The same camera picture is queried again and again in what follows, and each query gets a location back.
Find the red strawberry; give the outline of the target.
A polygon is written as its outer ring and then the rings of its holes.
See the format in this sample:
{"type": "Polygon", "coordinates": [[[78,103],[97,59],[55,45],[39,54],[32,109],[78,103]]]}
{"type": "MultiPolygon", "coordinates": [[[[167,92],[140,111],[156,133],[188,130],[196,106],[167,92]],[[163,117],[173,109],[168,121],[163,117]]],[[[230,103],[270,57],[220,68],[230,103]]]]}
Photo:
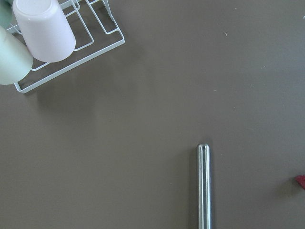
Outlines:
{"type": "Polygon", "coordinates": [[[305,189],[305,175],[297,175],[295,181],[299,184],[300,187],[305,189]]]}

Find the pale green cup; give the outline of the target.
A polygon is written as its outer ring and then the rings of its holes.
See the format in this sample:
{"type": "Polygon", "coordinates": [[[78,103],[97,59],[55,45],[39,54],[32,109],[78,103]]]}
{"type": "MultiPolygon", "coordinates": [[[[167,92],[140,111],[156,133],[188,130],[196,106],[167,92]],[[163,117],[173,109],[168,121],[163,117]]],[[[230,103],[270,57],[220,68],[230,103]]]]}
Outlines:
{"type": "Polygon", "coordinates": [[[30,72],[33,56],[27,47],[7,31],[12,19],[8,2],[0,2],[0,84],[14,84],[30,72]]]}

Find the steel muddler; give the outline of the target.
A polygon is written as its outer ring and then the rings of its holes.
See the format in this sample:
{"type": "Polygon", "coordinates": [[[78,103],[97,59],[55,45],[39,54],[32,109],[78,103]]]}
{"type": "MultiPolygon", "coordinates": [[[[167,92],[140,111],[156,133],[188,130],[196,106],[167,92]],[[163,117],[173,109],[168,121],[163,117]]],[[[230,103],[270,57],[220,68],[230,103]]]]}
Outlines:
{"type": "Polygon", "coordinates": [[[206,143],[197,147],[198,228],[212,228],[211,153],[206,143]]]}

